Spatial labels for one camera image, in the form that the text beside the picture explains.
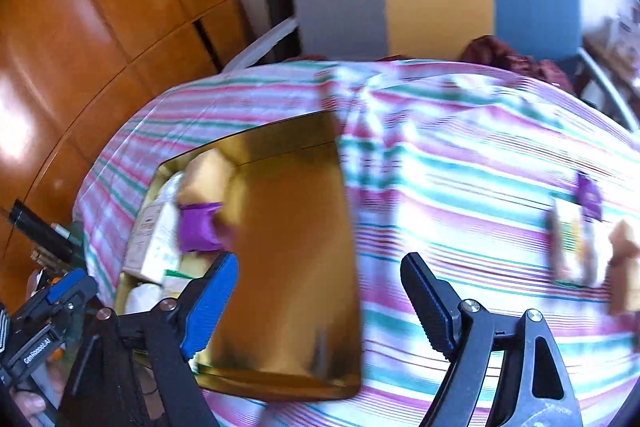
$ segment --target human hand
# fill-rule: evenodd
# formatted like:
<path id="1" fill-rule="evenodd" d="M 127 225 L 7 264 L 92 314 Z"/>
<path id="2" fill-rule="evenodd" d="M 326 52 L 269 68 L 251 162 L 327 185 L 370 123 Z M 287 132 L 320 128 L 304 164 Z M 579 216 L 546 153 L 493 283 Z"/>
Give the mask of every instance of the human hand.
<path id="1" fill-rule="evenodd" d="M 49 378 L 52 390 L 61 396 L 65 390 L 65 383 L 60 371 L 53 363 L 47 362 L 47 377 Z M 42 423 L 37 419 L 37 415 L 46 409 L 43 397 L 28 391 L 15 391 L 12 395 L 18 409 L 20 409 L 27 421 L 33 427 L 42 427 Z"/>

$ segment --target red cloth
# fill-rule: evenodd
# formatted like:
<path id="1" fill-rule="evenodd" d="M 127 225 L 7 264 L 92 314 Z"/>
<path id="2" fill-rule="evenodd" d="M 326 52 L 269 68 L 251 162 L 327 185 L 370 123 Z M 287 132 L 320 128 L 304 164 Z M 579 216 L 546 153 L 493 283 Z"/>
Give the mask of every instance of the red cloth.
<path id="1" fill-rule="evenodd" d="M 460 55 L 460 61 L 493 66 L 525 77 L 540 79 L 575 95 L 571 81 L 555 62 L 534 61 L 530 56 L 519 55 L 511 46 L 493 35 L 474 39 Z"/>

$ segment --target finger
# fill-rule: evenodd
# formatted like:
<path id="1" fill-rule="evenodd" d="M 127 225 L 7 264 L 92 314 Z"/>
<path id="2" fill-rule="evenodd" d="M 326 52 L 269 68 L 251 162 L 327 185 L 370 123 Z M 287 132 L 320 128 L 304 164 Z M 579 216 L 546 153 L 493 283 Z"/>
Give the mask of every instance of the finger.
<path id="1" fill-rule="evenodd" d="M 65 379 L 62 377 L 62 373 L 55 363 L 47 362 L 47 376 L 49 377 L 53 391 L 58 394 L 65 392 Z"/>
<path id="2" fill-rule="evenodd" d="M 36 413 L 43 412 L 46 409 L 43 398 L 35 393 L 18 391 L 14 396 L 14 400 L 18 409 L 20 409 L 22 414 L 27 418 L 30 418 Z"/>

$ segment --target blue gripper pad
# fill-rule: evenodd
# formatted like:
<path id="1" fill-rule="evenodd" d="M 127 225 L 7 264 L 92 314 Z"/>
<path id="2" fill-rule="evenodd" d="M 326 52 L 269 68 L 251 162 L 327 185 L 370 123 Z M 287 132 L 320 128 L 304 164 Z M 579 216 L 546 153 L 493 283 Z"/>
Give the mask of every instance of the blue gripper pad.
<path id="1" fill-rule="evenodd" d="M 60 299 L 66 292 L 68 292 L 74 285 L 80 282 L 86 276 L 82 268 L 76 268 L 74 271 L 66 274 L 65 277 L 60 279 L 57 283 L 51 285 L 49 292 L 47 293 L 47 302 L 53 304 Z"/>
<path id="2" fill-rule="evenodd" d="M 181 305 L 185 299 L 186 305 L 193 300 L 184 320 L 184 339 L 180 344 L 186 360 L 193 359 L 198 351 L 207 347 L 236 282 L 238 259 L 232 253 L 220 253 L 204 277 L 191 281 L 180 295 Z"/>
<path id="3" fill-rule="evenodd" d="M 449 282 L 437 279 L 417 252 L 400 263 L 400 280 L 431 347 L 452 361 L 460 343 L 460 297 Z"/>

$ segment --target pink and green striped fabric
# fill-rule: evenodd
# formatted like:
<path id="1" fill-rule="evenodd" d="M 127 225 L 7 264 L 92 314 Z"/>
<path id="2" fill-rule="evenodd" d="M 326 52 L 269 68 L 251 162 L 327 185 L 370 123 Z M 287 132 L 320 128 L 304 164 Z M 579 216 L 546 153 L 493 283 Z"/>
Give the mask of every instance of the pink and green striped fabric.
<path id="1" fill-rule="evenodd" d="M 551 283 L 545 211 L 570 198 L 576 170 L 604 194 L 604 216 L 640 217 L 632 137 L 553 86 L 476 65 L 295 62 L 184 84 L 137 112 L 84 180 L 74 213 L 108 304 L 159 163 L 230 133 L 332 110 L 356 230 L 363 386 L 350 400 L 274 403 L 206 392 L 223 426 L 419 425 L 447 363 L 400 283 L 418 251 L 462 298 L 545 314 L 586 426 L 606 425 L 640 375 L 631 317 L 607 315 L 608 290 Z M 473 425 L 484 425 L 501 363 L 494 353 Z"/>

